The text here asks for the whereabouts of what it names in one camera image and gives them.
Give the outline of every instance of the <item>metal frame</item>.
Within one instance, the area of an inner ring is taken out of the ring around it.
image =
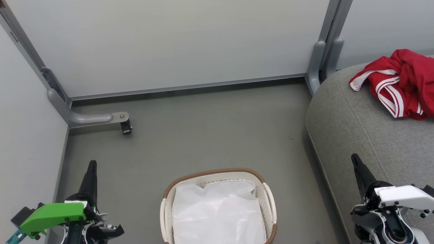
[[[325,41],[318,41],[313,46],[312,55],[310,57],[309,66],[307,68],[306,83],[309,87],[310,93],[315,95],[316,90],[319,88],[319,66],[321,58],[324,54]]]
[[[305,75],[306,73],[301,73],[301,74],[292,74],[286,76],[272,76],[272,77],[264,77],[264,78],[224,81],[224,82],[206,83],[206,84],[198,84],[198,85],[176,86],[176,87],[136,90],[136,91],[127,91],[127,92],[103,93],[103,94],[95,94],[95,95],[88,95],[88,96],[70,97],[70,99],[72,101],[80,101],[80,100],[99,99],[99,98],[108,98],[108,97],[117,97],[117,96],[139,95],[139,94],[155,93],[155,92],[170,92],[170,91],[178,91],[178,90],[206,88],[206,87],[213,87],[213,86],[227,86],[227,85],[236,85],[236,84],[244,84],[244,83],[279,80],[279,79],[298,78],[298,77],[303,77]]]
[[[30,42],[29,38],[27,37],[26,33],[24,32],[23,28],[21,27],[20,23],[15,18],[11,9],[9,8],[9,6],[5,2],[0,3],[0,14],[4,18],[4,20],[6,21],[8,27],[10,28],[10,31],[8,31],[8,32],[12,36],[12,39],[15,41],[15,44],[17,46],[18,45],[21,46],[21,48],[24,49],[24,51],[27,53],[28,57],[36,65],[38,71],[40,73],[43,73],[44,80],[47,82],[48,86],[51,88],[54,88],[59,93],[59,95],[62,97],[63,101],[68,103],[70,100],[69,100],[68,96],[66,95],[65,91],[62,89],[61,85],[57,82],[57,79],[54,77],[51,70],[49,70],[45,66],[44,62],[42,61],[41,57],[39,56],[39,54],[36,51],[33,44]]]
[[[53,89],[47,90],[47,96],[62,118],[71,128],[84,127],[89,125],[102,125],[127,122],[127,112],[105,113],[105,114],[79,114],[72,111],[62,100],[60,95]]]
[[[259,81],[268,81],[268,80],[276,80],[276,79],[287,79],[287,78],[295,78],[295,77],[302,77],[306,75],[306,81],[308,83],[309,89],[312,94],[315,93],[315,91],[319,87],[319,70],[323,66],[324,63],[326,63],[326,68],[328,68],[328,71],[330,72],[333,70],[333,65],[328,66],[329,62],[326,62],[326,56],[329,56],[329,50],[341,50],[342,46],[339,48],[340,42],[336,42],[335,48],[331,48],[334,37],[336,35],[340,34],[340,31],[342,30],[343,22],[345,21],[346,14],[348,13],[349,6],[351,6],[352,0],[329,0],[329,5],[327,7],[327,11],[325,13],[324,21],[322,24],[321,32],[319,34],[318,42],[315,43],[311,60],[309,62],[308,70],[306,74],[293,74],[293,75],[287,75],[287,76],[275,76],[275,77],[266,77],[266,78],[257,78],[257,79],[246,79],[246,80],[237,80],[237,81],[229,81],[229,82],[218,82],[218,83],[211,83],[211,84],[201,84],[201,85],[192,85],[192,86],[180,86],[180,87],[171,87],[171,88],[162,88],[162,89],[149,89],[149,90],[139,90],[139,91],[128,91],[128,92],[115,92],[115,93],[107,93],[107,94],[97,94],[97,95],[90,95],[90,96],[78,96],[78,97],[72,97],[69,98],[64,90],[62,89],[61,85],[57,81],[56,77],[53,74],[53,71],[45,67],[44,62],[42,61],[41,57],[38,55],[36,49],[30,42],[29,38],[25,34],[24,30],[18,23],[18,20],[13,15],[11,9],[7,6],[7,4],[2,3],[0,0],[1,8],[0,8],[0,14],[5,19],[8,26],[10,26],[11,29],[11,38],[13,38],[17,46],[20,44],[22,46],[22,49],[28,54],[29,59],[34,63],[37,67],[37,70],[42,73],[44,80],[44,85],[48,88],[52,88],[55,91],[58,92],[60,98],[65,102],[75,101],[75,100],[85,100],[85,99],[95,99],[95,98],[105,98],[105,97],[114,97],[114,96],[127,96],[127,95],[136,95],[136,94],[144,94],[144,93],[151,93],[151,92],[163,92],[163,91],[173,91],[173,90],[181,90],[181,89],[193,89],[193,88],[202,88],[202,87],[211,87],[211,86],[222,86],[222,85],[229,85],[229,84],[239,84],[239,83],[248,83],[248,82],[259,82]],[[60,112],[63,111],[63,108],[60,108],[58,105],[55,105],[56,109]],[[71,127],[76,127],[78,124],[80,126],[85,125],[93,125],[95,122],[92,118],[88,121],[88,123],[85,123],[84,120],[80,120],[80,123],[77,123],[75,119],[77,116],[70,116],[67,114],[63,114],[64,119],[69,123]],[[103,120],[103,115],[96,115],[99,119]]]
[[[342,28],[347,18],[353,0],[340,0],[337,6],[335,16],[333,17],[330,31],[326,39],[324,56],[321,60],[321,78],[326,79],[336,72],[336,65],[341,54],[344,40],[340,38]]]
[[[84,115],[71,110],[71,99],[66,95],[57,81],[53,72],[45,67],[44,62],[30,42],[24,30],[18,23],[10,8],[0,0],[0,24],[14,41],[18,50],[30,64],[42,84],[47,88],[47,96],[59,114],[63,117],[70,128],[84,127],[89,125],[101,125],[121,123],[124,134],[131,133],[129,114],[127,112],[116,112],[109,114]]]

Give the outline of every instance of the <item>red jersey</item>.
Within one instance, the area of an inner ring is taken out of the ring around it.
[[[350,80],[359,91],[369,80],[371,93],[393,117],[423,120],[434,117],[434,59],[408,49],[368,64]]]

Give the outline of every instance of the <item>metal bracket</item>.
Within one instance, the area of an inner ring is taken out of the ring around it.
[[[338,3],[338,7],[335,12],[335,16],[333,17],[332,24],[329,29],[329,33],[327,34],[326,47],[324,51],[324,56],[321,60],[321,68],[324,69],[324,65],[328,62],[328,58],[330,57],[330,49],[333,45],[333,41],[339,38],[342,28],[344,27],[345,20],[347,18],[348,12],[350,11],[350,7],[353,0],[340,0]]]
[[[46,67],[41,68],[41,74],[44,76],[45,80],[48,82],[48,85],[55,89],[55,91],[59,94],[60,98],[64,102],[68,102],[68,96],[66,96],[65,92],[63,91],[62,87],[60,86],[59,82],[57,81],[56,77],[54,76],[53,72]]]
[[[342,38],[333,40],[327,62],[325,62],[324,66],[322,67],[321,78],[323,80],[327,79],[327,77],[330,77],[334,72],[336,72],[336,66],[338,65],[339,56],[341,55],[343,46],[344,40]]]
[[[324,54],[324,48],[326,46],[325,41],[318,41],[313,46],[312,55],[310,57],[309,66],[306,72],[306,82],[309,87],[312,96],[319,88],[319,66],[321,65],[321,59]]]
[[[47,96],[62,118],[71,128],[84,127],[89,125],[103,125],[112,123],[129,124],[129,114],[127,112],[104,113],[104,114],[79,114],[72,111],[62,100],[53,88],[47,90]],[[129,134],[122,128],[123,134]]]

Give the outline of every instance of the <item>gray fabric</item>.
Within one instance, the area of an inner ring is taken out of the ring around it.
[[[315,151],[339,214],[352,243],[350,212],[361,199],[350,156],[358,153],[378,180],[396,186],[434,186],[434,120],[394,119],[363,85],[359,92],[349,80],[365,65],[350,67],[328,78],[313,97],[306,116]],[[434,218],[422,219],[416,211],[405,217],[434,243]]]

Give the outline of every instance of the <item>white plastic bag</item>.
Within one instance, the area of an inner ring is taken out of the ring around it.
[[[266,233],[247,180],[220,181],[204,188],[179,185],[172,205],[174,244],[264,244]]]

